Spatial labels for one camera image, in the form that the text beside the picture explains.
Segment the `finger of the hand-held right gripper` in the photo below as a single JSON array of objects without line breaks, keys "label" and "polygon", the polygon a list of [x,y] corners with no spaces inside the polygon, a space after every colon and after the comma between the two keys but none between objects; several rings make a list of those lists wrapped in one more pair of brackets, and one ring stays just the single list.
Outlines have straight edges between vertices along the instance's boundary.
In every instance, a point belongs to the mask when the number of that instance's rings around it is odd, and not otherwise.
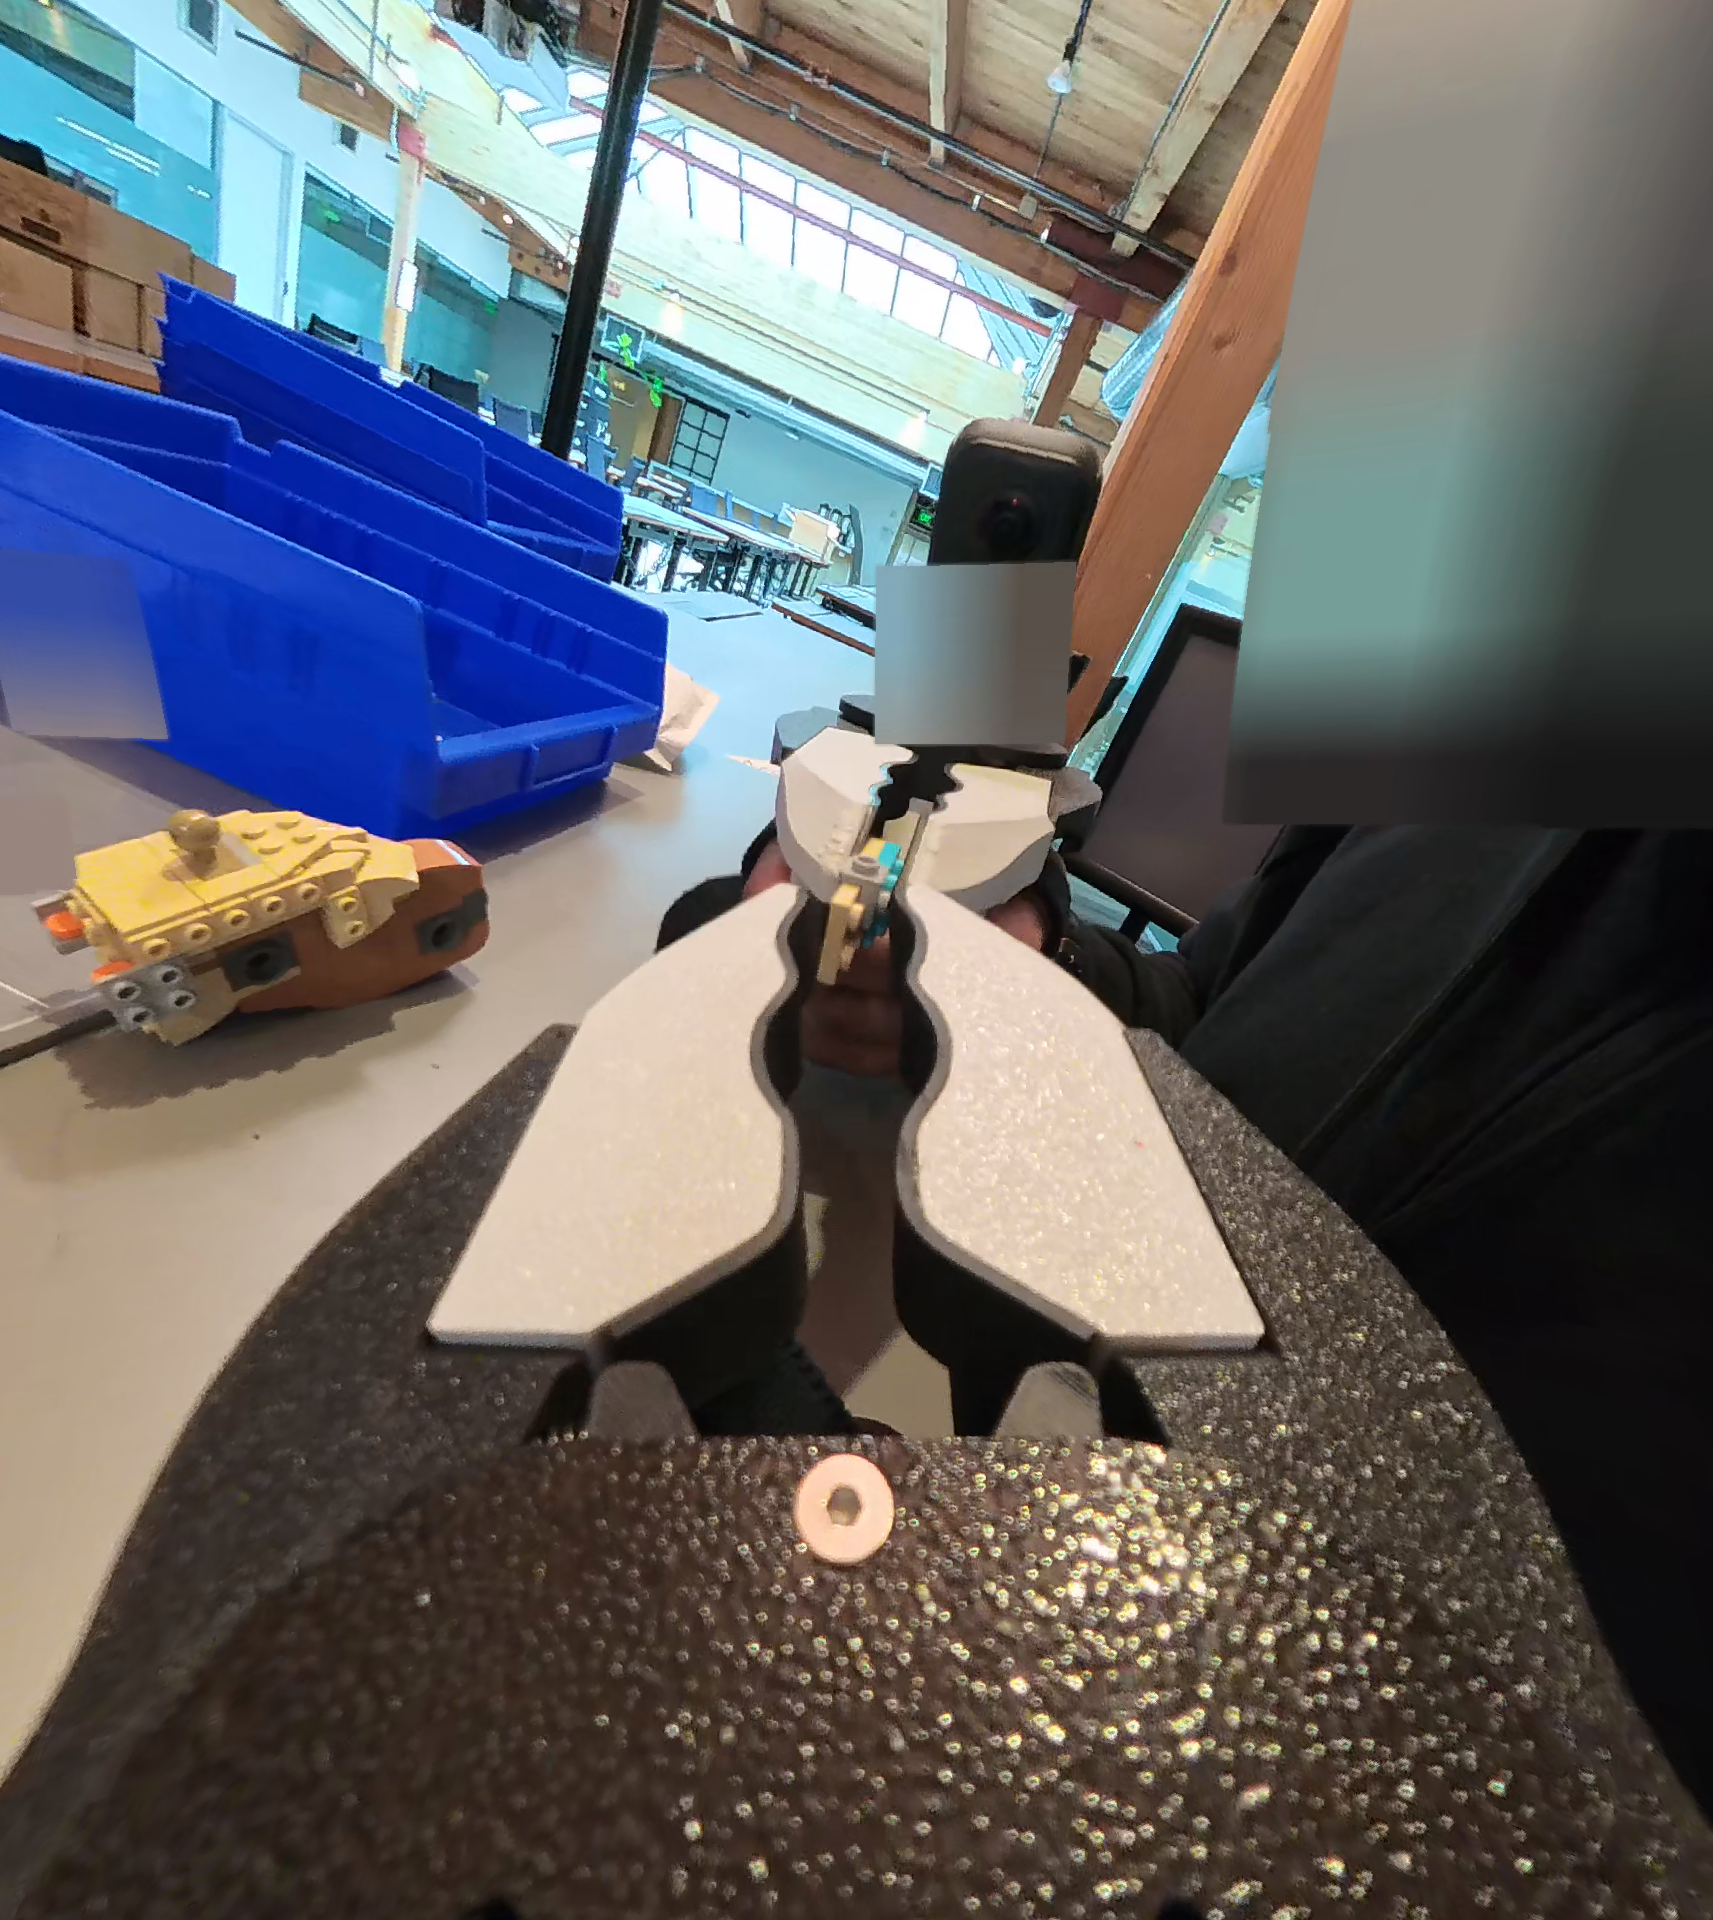
[{"label": "finger of the hand-held right gripper", "polygon": [[1053,778],[1002,766],[953,764],[917,828],[904,880],[964,910],[992,910],[1028,891],[1056,839]]},{"label": "finger of the hand-held right gripper", "polygon": [[837,891],[870,839],[874,796],[894,748],[865,732],[821,730],[779,764],[777,845],[803,891]]}]

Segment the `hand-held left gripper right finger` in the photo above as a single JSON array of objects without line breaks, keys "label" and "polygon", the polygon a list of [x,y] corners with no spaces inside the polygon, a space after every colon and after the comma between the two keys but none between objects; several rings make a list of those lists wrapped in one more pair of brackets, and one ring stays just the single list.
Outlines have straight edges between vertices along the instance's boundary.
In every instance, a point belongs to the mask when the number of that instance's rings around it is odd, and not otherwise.
[{"label": "hand-held left gripper right finger", "polygon": [[924,885],[898,894],[906,1325],[930,1347],[1258,1347],[1265,1322],[1124,1027]]}]

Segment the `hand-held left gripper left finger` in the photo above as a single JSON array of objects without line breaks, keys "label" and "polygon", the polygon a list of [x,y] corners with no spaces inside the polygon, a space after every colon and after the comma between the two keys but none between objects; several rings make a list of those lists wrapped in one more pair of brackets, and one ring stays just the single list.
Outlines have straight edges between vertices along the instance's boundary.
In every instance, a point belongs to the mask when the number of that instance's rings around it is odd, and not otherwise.
[{"label": "hand-held left gripper left finger", "polygon": [[429,1319],[437,1343],[790,1343],[798,1145],[772,1029],[795,885],[654,954],[570,1038]]}]

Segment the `person's right forearm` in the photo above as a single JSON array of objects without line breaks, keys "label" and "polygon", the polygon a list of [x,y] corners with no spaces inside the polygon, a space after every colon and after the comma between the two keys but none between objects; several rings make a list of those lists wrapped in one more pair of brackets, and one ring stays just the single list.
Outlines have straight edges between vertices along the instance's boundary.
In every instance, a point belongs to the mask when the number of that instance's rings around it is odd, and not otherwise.
[{"label": "person's right forearm", "polygon": [[1179,948],[1149,954],[1067,912],[1054,956],[1118,1021],[1175,1046],[1206,1029],[1216,1050],[1271,1036],[1352,1052],[1393,1013],[1380,915],[1415,840],[1415,828],[1286,828]]}]

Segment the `grey desk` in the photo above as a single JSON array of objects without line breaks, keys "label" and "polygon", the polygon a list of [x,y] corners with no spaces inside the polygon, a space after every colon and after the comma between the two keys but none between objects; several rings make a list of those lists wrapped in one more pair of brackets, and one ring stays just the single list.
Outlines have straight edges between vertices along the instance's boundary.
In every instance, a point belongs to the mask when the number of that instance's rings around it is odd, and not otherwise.
[{"label": "grey desk", "polygon": [[493,935],[463,983],[0,1069],[0,1775],[196,1401],[301,1258],[739,864],[772,811],[749,761],[777,719],[870,682],[859,651],[772,613],[675,613],[668,654],[721,701],[680,773],[620,768],[526,839],[479,839]]}]

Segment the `person's right hand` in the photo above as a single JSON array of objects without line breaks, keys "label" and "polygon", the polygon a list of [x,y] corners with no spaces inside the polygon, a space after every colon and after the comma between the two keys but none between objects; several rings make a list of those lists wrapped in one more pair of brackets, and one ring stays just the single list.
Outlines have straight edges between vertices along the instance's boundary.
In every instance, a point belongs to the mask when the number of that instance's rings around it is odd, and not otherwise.
[{"label": "person's right hand", "polygon": [[[1068,936],[1071,896],[1061,853],[1051,853],[1043,877],[992,908],[986,920],[1019,944],[1040,953],[1080,986],[1087,984]],[[813,989],[801,1017],[805,1056],[821,1069],[897,1081],[903,1013],[901,971],[892,958],[891,936],[881,932],[859,946],[837,983],[819,983]]]}]

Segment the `white printed paper bag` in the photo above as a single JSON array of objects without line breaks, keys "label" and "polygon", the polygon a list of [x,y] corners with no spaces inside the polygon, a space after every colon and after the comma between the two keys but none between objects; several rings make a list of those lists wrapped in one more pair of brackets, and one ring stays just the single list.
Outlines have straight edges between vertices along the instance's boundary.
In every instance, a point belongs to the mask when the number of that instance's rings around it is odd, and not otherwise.
[{"label": "white printed paper bag", "polygon": [[675,662],[667,664],[658,729],[652,744],[636,757],[636,764],[677,775],[683,757],[705,730],[719,702],[714,691],[692,680]]}]

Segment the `black monitor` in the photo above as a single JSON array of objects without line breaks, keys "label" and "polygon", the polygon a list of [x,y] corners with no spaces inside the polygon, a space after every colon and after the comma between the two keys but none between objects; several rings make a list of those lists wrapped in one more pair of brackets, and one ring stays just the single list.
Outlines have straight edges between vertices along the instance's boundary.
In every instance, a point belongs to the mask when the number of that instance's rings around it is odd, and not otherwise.
[{"label": "black monitor", "polygon": [[1226,819],[1239,619],[1180,601],[1140,679],[1109,705],[1100,798],[1061,824],[1068,877],[1122,912],[1118,931],[1179,940],[1275,842]]}]

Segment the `wooden support beam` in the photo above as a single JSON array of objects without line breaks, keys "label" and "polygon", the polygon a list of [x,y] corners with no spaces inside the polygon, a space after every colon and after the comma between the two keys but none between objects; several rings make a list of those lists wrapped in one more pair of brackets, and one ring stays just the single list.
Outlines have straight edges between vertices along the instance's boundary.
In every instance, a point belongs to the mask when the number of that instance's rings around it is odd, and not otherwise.
[{"label": "wooden support beam", "polygon": [[1071,644],[1090,664],[1067,701],[1068,744],[1088,726],[1275,369],[1350,12],[1350,3],[1321,3],[1310,19],[1147,386],[1109,452],[1075,583]]}]

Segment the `background work tables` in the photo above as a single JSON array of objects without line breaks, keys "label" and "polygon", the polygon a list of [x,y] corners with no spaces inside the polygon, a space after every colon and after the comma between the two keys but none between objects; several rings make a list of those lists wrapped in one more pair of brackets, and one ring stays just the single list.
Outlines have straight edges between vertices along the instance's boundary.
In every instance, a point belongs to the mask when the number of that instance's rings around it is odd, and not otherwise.
[{"label": "background work tables", "polygon": [[863,594],[859,519],[786,508],[779,517],[734,504],[703,512],[663,489],[622,496],[614,583],[652,594],[706,593],[768,609],[813,602],[821,590]]}]

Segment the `tan brown brick ship model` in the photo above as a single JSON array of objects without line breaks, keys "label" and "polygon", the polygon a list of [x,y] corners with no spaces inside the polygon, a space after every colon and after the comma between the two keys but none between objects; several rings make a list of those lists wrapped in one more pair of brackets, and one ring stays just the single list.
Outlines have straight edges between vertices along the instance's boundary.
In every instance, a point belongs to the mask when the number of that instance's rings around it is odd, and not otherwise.
[{"label": "tan brown brick ship model", "polygon": [[398,996],[489,940],[484,868],[454,842],[275,811],[180,811],[80,853],[32,912],[58,953],[94,958],[121,1031],[170,1046],[234,1015]]}]

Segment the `large blue plastic bin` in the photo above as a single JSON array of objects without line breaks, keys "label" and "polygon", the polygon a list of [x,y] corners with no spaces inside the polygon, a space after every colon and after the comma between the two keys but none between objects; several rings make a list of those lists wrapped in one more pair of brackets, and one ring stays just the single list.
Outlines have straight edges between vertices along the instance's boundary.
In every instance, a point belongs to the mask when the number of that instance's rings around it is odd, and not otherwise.
[{"label": "large blue plastic bin", "polygon": [[636,597],[214,411],[0,354],[0,614],[140,614],[170,757],[410,839],[654,744]]}]

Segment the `stack of cardboard boxes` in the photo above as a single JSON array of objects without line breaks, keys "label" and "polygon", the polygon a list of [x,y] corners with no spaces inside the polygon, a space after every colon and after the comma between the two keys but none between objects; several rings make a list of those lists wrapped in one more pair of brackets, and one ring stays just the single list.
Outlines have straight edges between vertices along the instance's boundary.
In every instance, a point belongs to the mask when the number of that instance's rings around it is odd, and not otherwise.
[{"label": "stack of cardboard boxes", "polygon": [[190,244],[0,156],[0,353],[156,392],[177,285],[237,299]]}]

